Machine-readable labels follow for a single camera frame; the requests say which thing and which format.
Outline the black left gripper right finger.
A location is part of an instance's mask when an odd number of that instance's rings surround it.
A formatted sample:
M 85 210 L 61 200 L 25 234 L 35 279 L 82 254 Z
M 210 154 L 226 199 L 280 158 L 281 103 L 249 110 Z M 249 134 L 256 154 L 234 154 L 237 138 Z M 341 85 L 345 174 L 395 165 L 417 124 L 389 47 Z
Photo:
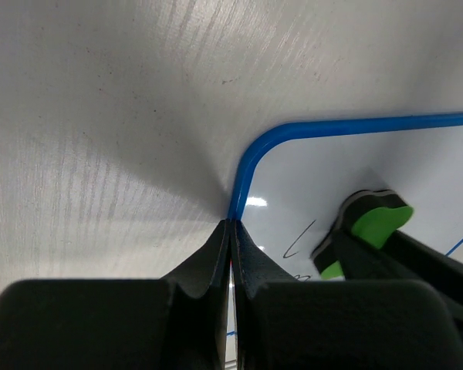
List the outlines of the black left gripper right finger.
M 240 369 L 463 369 L 463 331 L 418 280 L 301 282 L 232 224 Z

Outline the green bone-shaped eraser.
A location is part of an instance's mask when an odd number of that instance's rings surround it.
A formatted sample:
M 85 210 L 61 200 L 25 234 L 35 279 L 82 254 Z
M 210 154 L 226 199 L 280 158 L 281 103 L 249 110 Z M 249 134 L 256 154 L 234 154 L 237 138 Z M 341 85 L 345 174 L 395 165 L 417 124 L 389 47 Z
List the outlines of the green bone-shaped eraser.
M 393 190 L 360 190 L 341 204 L 330 231 L 314 248 L 310 259 L 323 280 L 343 276 L 333 244 L 333 236 L 342 231 L 370 246 L 381 249 L 388 238 L 412 217 L 414 208 Z

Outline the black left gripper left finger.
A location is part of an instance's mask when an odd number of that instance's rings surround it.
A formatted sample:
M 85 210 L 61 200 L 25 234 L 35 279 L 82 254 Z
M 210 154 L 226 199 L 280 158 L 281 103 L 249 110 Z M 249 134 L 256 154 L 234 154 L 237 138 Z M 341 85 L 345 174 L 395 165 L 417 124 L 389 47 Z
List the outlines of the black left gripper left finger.
M 158 279 L 28 279 L 0 294 L 0 369 L 221 369 L 230 223 Z

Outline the blue-framed whiteboard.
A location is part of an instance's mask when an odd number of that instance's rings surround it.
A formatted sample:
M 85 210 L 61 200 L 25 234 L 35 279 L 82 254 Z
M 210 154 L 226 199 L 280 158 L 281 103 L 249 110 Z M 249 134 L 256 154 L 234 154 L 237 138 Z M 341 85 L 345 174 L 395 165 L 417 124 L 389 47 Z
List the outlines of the blue-framed whiteboard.
M 228 218 L 298 281 L 341 281 L 323 280 L 310 255 L 360 190 L 395 191 L 414 208 L 397 231 L 455 260 L 463 245 L 463 113 L 277 126 L 245 151 Z

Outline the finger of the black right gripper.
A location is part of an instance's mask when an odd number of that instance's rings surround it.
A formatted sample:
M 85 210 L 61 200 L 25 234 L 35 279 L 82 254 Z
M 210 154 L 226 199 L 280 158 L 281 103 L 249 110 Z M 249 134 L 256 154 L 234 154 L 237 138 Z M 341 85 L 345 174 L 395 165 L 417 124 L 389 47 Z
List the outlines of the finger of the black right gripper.
M 400 231 L 394 232 L 387 240 L 385 253 L 441 294 L 458 328 L 463 331 L 463 263 Z
M 377 249 L 343 231 L 332 236 L 332 248 L 349 280 L 418 280 L 438 284 L 440 275 L 433 250 L 397 231 Z

